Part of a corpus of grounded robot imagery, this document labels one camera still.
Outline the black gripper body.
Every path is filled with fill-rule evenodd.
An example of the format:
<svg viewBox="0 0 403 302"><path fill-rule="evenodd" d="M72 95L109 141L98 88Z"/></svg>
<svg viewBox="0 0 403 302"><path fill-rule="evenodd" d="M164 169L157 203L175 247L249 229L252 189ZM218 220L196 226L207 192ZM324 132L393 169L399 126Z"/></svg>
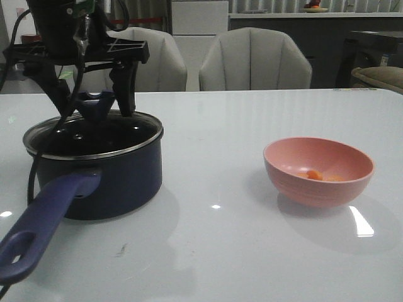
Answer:
<svg viewBox="0 0 403 302"><path fill-rule="evenodd" d="M97 1L28 1L27 13L33 17L41 40L11 43L3 54L7 63L46 62L76 65L85 62L141 62L149 59L146 41L113 38L113 29Z"/></svg>

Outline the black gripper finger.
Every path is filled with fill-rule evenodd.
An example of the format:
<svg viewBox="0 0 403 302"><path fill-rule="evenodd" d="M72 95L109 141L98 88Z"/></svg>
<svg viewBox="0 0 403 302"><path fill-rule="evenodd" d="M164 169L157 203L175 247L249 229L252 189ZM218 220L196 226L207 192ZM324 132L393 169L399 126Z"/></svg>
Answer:
<svg viewBox="0 0 403 302"><path fill-rule="evenodd" d="M33 80L49 97L61 116L73 113L72 93L65 79L59 79L56 66L46 62L25 62L23 75Z"/></svg>
<svg viewBox="0 0 403 302"><path fill-rule="evenodd" d="M137 61L127 60L116 64L109 74L118 107L124 117L132 116L135 111L134 91L137 67Z"/></svg>

